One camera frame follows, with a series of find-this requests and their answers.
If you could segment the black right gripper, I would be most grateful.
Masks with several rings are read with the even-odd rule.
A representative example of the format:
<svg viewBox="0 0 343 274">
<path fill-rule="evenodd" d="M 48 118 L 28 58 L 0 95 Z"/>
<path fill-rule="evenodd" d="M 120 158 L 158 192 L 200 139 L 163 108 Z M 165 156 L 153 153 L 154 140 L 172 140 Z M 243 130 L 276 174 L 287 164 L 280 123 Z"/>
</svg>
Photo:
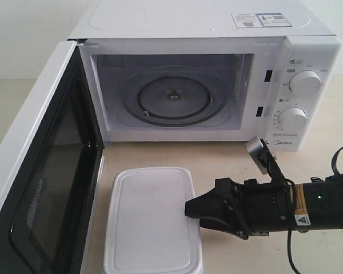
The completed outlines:
<svg viewBox="0 0 343 274">
<path fill-rule="evenodd" d="M 185 216 L 200 219 L 200 227 L 241 239 L 290 231 L 296 226 L 296 186 L 289 182 L 239 184 L 215 180 L 215 189 L 185 203 Z"/>
</svg>

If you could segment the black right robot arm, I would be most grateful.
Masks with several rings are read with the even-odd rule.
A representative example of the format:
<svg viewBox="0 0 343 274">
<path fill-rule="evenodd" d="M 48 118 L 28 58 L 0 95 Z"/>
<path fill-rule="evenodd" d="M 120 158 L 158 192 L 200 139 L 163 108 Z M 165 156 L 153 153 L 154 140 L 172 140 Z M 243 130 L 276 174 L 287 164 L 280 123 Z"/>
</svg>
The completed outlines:
<svg viewBox="0 0 343 274">
<path fill-rule="evenodd" d="M 185 203 L 185 215 L 243 240 L 289 229 L 343 229 L 343 180 L 330 176 L 291 186 L 217 179 L 212 190 Z"/>
</svg>

